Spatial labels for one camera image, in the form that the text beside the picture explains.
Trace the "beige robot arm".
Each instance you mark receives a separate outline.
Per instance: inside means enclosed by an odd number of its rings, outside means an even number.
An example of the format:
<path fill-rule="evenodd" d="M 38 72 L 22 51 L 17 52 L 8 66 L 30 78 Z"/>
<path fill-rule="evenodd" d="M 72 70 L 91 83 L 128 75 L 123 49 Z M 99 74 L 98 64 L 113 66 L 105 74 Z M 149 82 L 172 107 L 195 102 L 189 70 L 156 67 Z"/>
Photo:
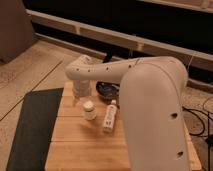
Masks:
<path fill-rule="evenodd" d="M 82 55 L 65 70 L 79 89 L 82 80 L 116 83 L 132 171 L 191 171 L 181 94 L 188 81 L 174 57 L 142 57 L 94 64 Z"/>

